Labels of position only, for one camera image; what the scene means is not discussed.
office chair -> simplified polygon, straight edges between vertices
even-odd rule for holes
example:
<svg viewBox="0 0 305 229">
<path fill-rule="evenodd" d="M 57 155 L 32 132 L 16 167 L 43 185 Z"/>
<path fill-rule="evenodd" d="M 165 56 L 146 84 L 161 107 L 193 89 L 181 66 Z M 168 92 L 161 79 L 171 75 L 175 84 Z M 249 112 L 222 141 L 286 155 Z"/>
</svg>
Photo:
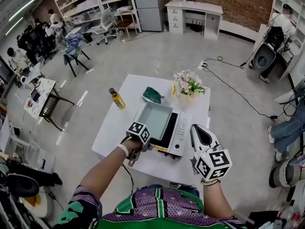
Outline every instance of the office chair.
<svg viewBox="0 0 305 229">
<path fill-rule="evenodd" d="M 101 23 L 99 26 L 94 26 L 91 28 L 91 31 L 96 34 L 104 34 L 96 44 L 100 45 L 100 41 L 105 40 L 105 44 L 108 44 L 108 37 L 114 37 L 116 38 L 115 34 L 106 34 L 107 32 L 111 31 L 111 27 L 115 24 L 114 18 L 112 16 L 110 8 L 107 8 L 101 13 Z"/>
</svg>

